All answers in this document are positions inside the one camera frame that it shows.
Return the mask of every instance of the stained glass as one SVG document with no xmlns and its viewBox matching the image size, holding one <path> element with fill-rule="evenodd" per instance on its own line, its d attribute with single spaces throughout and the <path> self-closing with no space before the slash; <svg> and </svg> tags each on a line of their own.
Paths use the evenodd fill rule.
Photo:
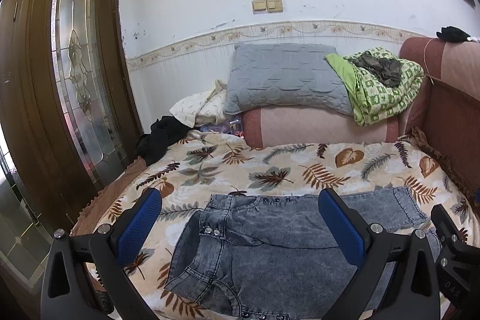
<svg viewBox="0 0 480 320">
<path fill-rule="evenodd" d="M 88 175 L 102 188 L 122 173 L 125 151 L 100 75 L 95 19 L 90 17 L 94 1 L 53 0 L 51 41 L 58 95 L 70 135 Z"/>
</svg>

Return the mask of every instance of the green patterned quilt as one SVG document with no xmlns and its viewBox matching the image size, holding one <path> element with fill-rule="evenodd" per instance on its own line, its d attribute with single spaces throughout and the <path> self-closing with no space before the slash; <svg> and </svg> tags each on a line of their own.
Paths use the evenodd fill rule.
<svg viewBox="0 0 480 320">
<path fill-rule="evenodd" d="M 417 96 L 423 80 L 423 69 L 419 64 L 400 59 L 384 48 L 372 48 L 369 52 L 373 57 L 395 58 L 402 63 L 398 87 L 384 86 L 370 71 L 350 62 L 363 52 L 345 57 L 334 53 L 326 56 L 328 63 L 345 84 L 355 122 L 359 125 L 370 125 L 404 111 Z"/>
</svg>

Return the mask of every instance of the gray pillow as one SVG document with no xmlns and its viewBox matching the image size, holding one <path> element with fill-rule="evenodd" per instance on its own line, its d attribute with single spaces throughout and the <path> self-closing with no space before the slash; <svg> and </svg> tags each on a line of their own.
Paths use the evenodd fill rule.
<svg viewBox="0 0 480 320">
<path fill-rule="evenodd" d="M 235 115 L 267 105 L 305 105 L 353 115 L 347 90 L 320 44 L 235 45 L 224 112 Z"/>
</svg>

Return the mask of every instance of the wallpaper border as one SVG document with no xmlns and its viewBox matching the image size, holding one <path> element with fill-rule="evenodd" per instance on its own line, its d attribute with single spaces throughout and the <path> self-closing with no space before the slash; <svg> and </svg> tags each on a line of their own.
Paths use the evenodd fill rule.
<svg viewBox="0 0 480 320">
<path fill-rule="evenodd" d="M 134 71 L 188 53 L 232 45 L 239 41 L 265 40 L 268 38 L 366 37 L 370 40 L 402 44 L 407 38 L 417 36 L 423 35 L 404 29 L 361 22 L 332 20 L 270 22 L 202 34 L 177 41 L 126 61 L 128 70 Z"/>
</svg>

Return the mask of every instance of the denim shorts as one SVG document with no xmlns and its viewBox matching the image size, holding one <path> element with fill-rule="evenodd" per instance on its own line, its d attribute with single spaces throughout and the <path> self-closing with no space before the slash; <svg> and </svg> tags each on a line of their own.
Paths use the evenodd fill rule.
<svg viewBox="0 0 480 320">
<path fill-rule="evenodd" d="M 346 195 L 367 223 L 390 232 L 427 217 L 409 187 Z M 178 240 L 165 289 L 225 315 L 258 320 L 318 319 L 356 271 L 318 212 L 318 195 L 213 194 Z M 434 257 L 440 243 L 427 232 Z M 393 264 L 386 267 L 368 309 L 378 306 Z"/>
</svg>

